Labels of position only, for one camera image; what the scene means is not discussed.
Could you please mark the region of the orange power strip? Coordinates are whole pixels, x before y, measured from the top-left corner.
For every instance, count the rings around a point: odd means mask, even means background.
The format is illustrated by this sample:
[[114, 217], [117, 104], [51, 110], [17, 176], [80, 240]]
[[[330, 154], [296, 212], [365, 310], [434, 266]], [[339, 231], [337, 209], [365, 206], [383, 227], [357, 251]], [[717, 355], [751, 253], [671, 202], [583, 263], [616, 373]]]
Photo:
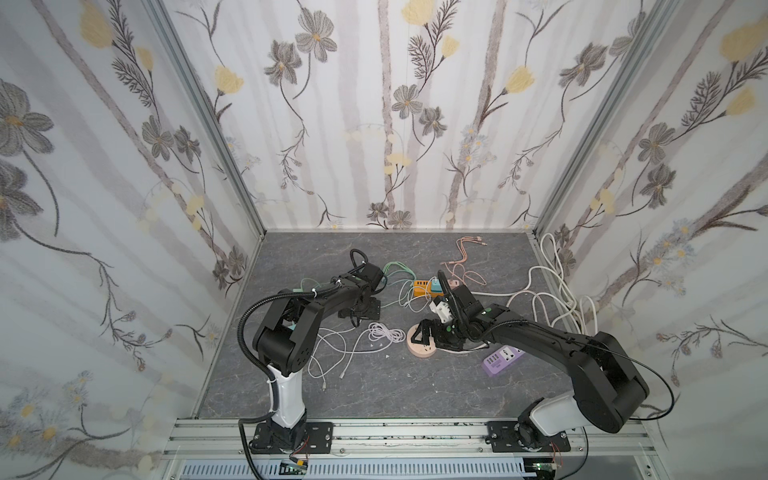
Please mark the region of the orange power strip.
[[435, 298], [430, 295], [430, 291], [429, 291], [429, 284], [433, 280], [438, 280], [438, 279], [414, 280], [413, 287], [412, 287], [413, 297], [414, 298], [422, 298], [422, 297]]

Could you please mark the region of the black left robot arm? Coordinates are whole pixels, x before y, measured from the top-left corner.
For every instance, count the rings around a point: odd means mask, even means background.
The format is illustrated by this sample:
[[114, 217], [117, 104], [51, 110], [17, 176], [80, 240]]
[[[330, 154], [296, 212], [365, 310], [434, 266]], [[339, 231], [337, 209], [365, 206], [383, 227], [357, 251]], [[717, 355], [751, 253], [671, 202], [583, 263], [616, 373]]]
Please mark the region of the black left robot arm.
[[357, 328], [376, 320], [376, 298], [387, 281], [380, 267], [363, 263], [310, 290], [284, 289], [246, 309], [236, 339], [245, 358], [267, 376], [270, 412], [262, 421], [290, 448], [306, 436], [307, 410], [302, 371], [309, 363], [322, 322], [331, 315], [348, 318]]

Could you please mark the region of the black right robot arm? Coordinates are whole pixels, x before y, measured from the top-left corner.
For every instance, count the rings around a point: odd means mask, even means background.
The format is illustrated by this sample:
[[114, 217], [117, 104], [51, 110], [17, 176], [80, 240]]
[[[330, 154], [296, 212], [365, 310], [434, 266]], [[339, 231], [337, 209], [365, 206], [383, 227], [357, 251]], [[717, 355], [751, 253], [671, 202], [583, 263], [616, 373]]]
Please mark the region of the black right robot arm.
[[484, 306], [465, 286], [433, 299], [430, 307], [436, 317], [418, 324], [413, 343], [455, 352], [468, 342], [509, 346], [570, 378], [570, 391], [538, 399], [518, 416], [513, 438], [524, 449], [540, 449], [562, 432], [587, 426], [616, 434], [650, 393], [617, 339], [605, 332], [569, 333], [502, 305]]

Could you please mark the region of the purple power strip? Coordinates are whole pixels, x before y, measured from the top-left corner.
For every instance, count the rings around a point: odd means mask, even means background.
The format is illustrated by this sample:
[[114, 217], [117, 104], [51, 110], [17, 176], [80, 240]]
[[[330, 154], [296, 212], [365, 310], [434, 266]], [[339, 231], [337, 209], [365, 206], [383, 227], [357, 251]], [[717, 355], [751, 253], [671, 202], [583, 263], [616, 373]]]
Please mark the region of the purple power strip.
[[482, 369], [489, 377], [496, 377], [519, 360], [524, 354], [525, 352], [523, 350], [505, 345], [494, 353], [488, 355], [483, 360]]

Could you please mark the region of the pink round power strip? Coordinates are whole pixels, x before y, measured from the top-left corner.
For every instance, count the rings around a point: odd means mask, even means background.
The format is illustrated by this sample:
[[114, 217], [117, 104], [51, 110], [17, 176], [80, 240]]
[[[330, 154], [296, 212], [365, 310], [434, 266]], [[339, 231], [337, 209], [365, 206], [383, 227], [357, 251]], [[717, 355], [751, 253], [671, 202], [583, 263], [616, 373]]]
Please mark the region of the pink round power strip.
[[430, 358], [437, 353], [434, 338], [425, 333], [420, 325], [413, 325], [406, 334], [406, 347], [417, 358]]

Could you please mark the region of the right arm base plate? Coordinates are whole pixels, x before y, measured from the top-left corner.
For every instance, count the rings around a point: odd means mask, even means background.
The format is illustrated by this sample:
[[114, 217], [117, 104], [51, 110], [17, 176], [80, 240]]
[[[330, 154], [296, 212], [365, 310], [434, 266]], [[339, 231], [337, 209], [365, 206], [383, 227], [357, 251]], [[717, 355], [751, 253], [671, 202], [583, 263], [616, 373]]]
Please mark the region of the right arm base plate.
[[568, 436], [557, 433], [545, 436], [530, 422], [489, 421], [486, 443], [494, 453], [567, 453], [571, 451]]

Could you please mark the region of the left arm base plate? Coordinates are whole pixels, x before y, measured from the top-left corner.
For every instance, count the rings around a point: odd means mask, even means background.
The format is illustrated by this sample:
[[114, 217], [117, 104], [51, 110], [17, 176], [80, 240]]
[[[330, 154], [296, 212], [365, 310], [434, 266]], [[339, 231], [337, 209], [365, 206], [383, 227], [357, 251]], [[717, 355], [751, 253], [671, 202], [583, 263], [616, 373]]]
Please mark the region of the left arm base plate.
[[248, 447], [253, 454], [329, 454], [333, 431], [332, 422], [300, 422], [287, 428], [269, 420], [257, 425]]

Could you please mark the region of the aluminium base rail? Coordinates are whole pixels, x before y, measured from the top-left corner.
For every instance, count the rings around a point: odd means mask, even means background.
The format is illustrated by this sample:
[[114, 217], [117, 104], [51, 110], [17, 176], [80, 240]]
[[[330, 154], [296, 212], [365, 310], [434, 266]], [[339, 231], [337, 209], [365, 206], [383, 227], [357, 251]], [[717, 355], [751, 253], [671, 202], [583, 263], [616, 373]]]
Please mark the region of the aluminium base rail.
[[161, 456], [165, 479], [666, 479], [637, 422], [618, 434], [569, 429], [567, 453], [494, 453], [480, 418], [324, 419], [329, 454], [247, 456], [233, 420], [179, 420]]

